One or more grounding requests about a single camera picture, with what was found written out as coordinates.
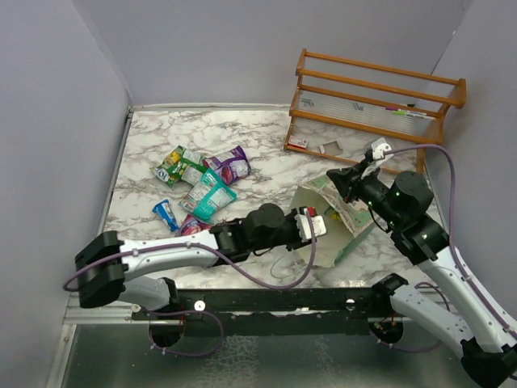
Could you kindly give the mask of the purple Fox's candy packet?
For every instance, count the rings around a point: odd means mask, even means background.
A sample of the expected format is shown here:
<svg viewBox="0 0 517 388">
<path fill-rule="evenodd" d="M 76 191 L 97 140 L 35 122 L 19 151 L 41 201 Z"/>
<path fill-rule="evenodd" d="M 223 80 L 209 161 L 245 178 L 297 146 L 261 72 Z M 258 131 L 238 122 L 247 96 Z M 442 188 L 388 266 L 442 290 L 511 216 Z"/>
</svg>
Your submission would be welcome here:
<svg viewBox="0 0 517 388">
<path fill-rule="evenodd" d="M 192 234 L 197 234 L 201 231 L 208 230 L 212 227 L 211 223 L 202 221 L 191 214 L 188 214 L 180 227 L 177 229 L 175 236 L 182 237 Z"/>
</svg>

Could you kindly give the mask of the teal Fox's candy packet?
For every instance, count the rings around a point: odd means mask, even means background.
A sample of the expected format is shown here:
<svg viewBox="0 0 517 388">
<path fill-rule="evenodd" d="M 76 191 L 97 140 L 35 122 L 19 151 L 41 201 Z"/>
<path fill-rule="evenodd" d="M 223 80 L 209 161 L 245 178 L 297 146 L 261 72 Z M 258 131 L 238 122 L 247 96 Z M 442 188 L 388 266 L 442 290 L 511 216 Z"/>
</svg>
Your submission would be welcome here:
<svg viewBox="0 0 517 388">
<path fill-rule="evenodd" d="M 212 216 L 233 203 L 237 194 L 231 190 L 212 169 L 207 169 L 200 180 L 179 202 L 179 207 L 202 221 L 212 221 Z"/>
</svg>

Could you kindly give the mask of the blue small snack packet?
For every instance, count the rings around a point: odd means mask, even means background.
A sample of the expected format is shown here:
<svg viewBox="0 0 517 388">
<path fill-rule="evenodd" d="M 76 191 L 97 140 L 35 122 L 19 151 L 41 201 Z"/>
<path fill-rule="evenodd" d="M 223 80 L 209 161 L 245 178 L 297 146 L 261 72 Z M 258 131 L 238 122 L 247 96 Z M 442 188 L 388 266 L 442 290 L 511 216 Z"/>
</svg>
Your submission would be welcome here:
<svg viewBox="0 0 517 388">
<path fill-rule="evenodd" d="M 175 232 L 179 228 L 176 217 L 171 210 L 170 202 L 168 200 L 162 200 L 161 202 L 157 203 L 153 207 L 152 212 L 167 225 L 171 232 Z"/>
</svg>

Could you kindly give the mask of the green white paper bag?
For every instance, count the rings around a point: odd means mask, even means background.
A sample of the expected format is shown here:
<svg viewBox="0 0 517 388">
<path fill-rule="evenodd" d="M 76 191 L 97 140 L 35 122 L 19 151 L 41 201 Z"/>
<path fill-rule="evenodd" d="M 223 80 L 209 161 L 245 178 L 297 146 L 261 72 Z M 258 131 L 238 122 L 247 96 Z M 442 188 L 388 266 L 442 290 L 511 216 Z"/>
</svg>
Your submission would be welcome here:
<svg viewBox="0 0 517 388">
<path fill-rule="evenodd" d="M 352 280 L 331 280 L 330 275 L 372 231 L 373 221 L 365 205 L 347 204 L 326 175 L 319 175 L 297 184 L 290 206 L 313 207 L 323 216 L 327 233 L 317 238 L 317 251 L 311 270 L 315 279 L 326 287 L 348 287 Z M 324 215 L 328 207 L 340 213 L 335 221 Z"/>
</svg>

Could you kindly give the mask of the purple snack packet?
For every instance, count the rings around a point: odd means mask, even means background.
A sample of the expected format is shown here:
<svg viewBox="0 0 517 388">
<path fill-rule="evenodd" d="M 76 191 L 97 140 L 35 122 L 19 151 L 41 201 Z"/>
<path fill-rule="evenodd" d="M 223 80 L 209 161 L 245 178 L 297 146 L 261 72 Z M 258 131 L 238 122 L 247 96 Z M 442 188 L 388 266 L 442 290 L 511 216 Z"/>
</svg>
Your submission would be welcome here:
<svg viewBox="0 0 517 388">
<path fill-rule="evenodd" d="M 241 146 L 212 157 L 205 158 L 203 164 L 217 173 L 227 186 L 251 174 L 251 166 Z"/>
</svg>

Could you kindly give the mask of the green yellow candy packet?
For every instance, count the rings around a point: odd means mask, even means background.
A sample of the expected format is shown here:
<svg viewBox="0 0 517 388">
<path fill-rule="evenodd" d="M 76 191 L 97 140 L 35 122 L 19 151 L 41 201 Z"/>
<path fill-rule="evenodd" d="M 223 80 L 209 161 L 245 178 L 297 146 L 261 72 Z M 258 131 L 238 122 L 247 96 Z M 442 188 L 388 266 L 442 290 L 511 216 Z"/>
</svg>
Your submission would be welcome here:
<svg viewBox="0 0 517 388">
<path fill-rule="evenodd" d="M 326 209 L 324 215 L 335 221 L 339 221 L 341 219 L 340 213 L 330 206 Z"/>
</svg>

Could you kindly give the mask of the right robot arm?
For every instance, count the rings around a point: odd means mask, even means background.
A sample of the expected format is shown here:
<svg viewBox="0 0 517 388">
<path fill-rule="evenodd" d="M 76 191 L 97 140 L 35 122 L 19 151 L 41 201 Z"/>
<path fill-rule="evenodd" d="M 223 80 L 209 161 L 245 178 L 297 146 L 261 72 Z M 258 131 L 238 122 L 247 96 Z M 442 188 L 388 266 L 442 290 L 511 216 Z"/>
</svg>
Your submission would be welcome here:
<svg viewBox="0 0 517 388">
<path fill-rule="evenodd" d="M 428 214 L 434 196 L 425 178 L 403 171 L 385 186 L 378 170 L 364 163 L 332 169 L 327 177 L 342 199 L 361 201 L 387 224 L 394 246 L 445 293 L 456 313 L 444 309 L 408 285 L 387 276 L 375 286 L 372 309 L 394 311 L 415 321 L 459 358 L 464 371 L 481 387 L 498 387 L 516 372 L 516 321 L 503 311 L 452 246 L 443 227 Z"/>
</svg>

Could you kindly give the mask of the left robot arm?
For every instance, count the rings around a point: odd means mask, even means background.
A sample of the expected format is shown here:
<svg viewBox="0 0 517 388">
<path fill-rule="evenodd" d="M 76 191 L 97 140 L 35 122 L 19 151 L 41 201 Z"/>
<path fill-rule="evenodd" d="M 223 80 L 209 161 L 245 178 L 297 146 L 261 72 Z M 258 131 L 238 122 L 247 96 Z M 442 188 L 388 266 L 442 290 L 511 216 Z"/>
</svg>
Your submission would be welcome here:
<svg viewBox="0 0 517 388">
<path fill-rule="evenodd" d="M 160 240 L 123 240 L 117 231 L 104 231 L 75 257 L 72 286 L 79 305 L 93 309 L 117 300 L 152 310 L 159 318 L 173 317 L 179 307 L 169 280 L 154 280 L 149 274 L 166 270 L 229 265 L 248 280 L 268 284 L 241 269 L 250 255 L 285 247 L 294 251 L 314 245 L 317 233 L 311 211 L 295 208 L 290 213 L 267 203 L 244 218 L 211 226 L 195 234 Z"/>
</svg>

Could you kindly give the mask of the yellow green snack packet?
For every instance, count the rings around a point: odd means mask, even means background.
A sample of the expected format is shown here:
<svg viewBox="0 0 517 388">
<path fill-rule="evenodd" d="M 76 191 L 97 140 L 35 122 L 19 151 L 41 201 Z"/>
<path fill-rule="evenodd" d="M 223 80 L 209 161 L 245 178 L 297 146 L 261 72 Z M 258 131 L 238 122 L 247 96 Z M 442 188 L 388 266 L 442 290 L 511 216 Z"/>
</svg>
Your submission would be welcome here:
<svg viewBox="0 0 517 388">
<path fill-rule="evenodd" d="M 166 184 L 169 188 L 172 188 L 176 182 L 181 179 L 183 174 L 183 154 L 186 148 L 178 145 L 176 146 L 167 156 L 165 156 L 162 163 L 153 167 L 151 171 L 154 176 Z"/>
</svg>

